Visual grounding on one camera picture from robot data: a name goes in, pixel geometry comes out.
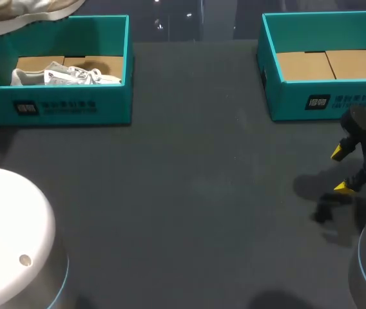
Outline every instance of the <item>cardboard box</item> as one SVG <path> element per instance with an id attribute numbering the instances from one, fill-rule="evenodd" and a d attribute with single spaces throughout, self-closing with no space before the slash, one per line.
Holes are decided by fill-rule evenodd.
<path id="1" fill-rule="evenodd" d="M 0 36 L 0 126 L 129 124 L 133 94 L 129 25 L 128 16 L 71 16 L 58 23 L 35 23 Z M 43 70 L 55 55 L 96 57 L 103 67 L 102 56 L 116 58 L 117 64 L 122 59 L 121 70 L 108 70 L 120 74 L 122 83 L 10 86 L 14 68 L 25 66 L 32 70 L 38 65 Z M 23 57 L 51 58 L 44 65 Z"/>
<path id="2" fill-rule="evenodd" d="M 276 54 L 285 80 L 334 79 L 326 53 Z"/>
<path id="3" fill-rule="evenodd" d="M 328 50 L 336 79 L 366 79 L 366 50 Z"/>
<path id="4" fill-rule="evenodd" d="M 264 14 L 257 60 L 273 120 L 340 118 L 366 106 L 366 12 Z"/>

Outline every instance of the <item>white shoe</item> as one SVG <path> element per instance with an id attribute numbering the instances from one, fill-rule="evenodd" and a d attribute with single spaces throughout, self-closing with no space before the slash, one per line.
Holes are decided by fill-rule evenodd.
<path id="1" fill-rule="evenodd" d="M 34 21 L 56 21 L 72 15 L 85 0 L 0 0 L 0 35 Z"/>
<path id="2" fill-rule="evenodd" d="M 15 69 L 11 78 L 11 86 L 76 84 L 121 84 L 121 80 L 111 75 L 103 75 L 98 69 L 86 71 L 75 66 L 67 68 L 54 61 L 43 71 L 27 72 Z"/>

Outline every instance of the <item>screw hole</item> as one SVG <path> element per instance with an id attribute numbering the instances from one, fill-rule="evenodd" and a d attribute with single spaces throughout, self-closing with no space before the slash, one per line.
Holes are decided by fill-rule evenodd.
<path id="1" fill-rule="evenodd" d="M 31 259 L 29 256 L 27 256 L 26 254 L 23 254 L 22 256 L 20 256 L 20 263 L 23 265 L 23 266 L 31 266 Z"/>

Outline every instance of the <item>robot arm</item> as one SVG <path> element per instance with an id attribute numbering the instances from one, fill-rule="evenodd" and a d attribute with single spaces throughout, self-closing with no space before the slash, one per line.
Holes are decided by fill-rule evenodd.
<path id="1" fill-rule="evenodd" d="M 366 108 L 362 106 L 351 107 L 343 114 L 341 125 L 349 133 L 349 136 L 340 141 L 331 158 L 338 162 L 342 161 L 360 143 L 363 165 L 359 172 L 354 176 L 345 178 L 334 190 L 343 194 L 354 194 L 366 184 Z"/>

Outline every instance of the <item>shoelace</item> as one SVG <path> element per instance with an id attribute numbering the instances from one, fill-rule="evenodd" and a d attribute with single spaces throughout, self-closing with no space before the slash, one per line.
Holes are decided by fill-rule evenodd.
<path id="1" fill-rule="evenodd" d="M 75 66 L 70 66 L 68 68 L 68 72 L 70 75 L 79 79 L 79 83 L 81 84 L 96 84 L 101 80 L 101 71 L 99 69 L 92 69 L 91 71 L 87 71 L 81 68 L 77 68 Z"/>

